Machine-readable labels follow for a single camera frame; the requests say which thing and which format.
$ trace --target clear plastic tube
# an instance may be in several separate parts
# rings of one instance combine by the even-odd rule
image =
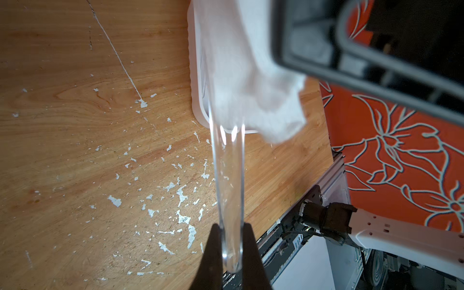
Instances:
[[[245,181],[245,125],[223,128],[209,112],[214,157],[216,195],[219,206],[224,268],[236,273],[242,268],[242,229]]]

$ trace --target wooden table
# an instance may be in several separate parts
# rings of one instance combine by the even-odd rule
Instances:
[[[93,1],[98,23],[85,0],[0,3],[2,289],[189,286],[218,213],[209,130],[191,111],[188,4]],[[291,141],[246,137],[256,235],[332,163],[317,81],[301,100],[308,125]]]

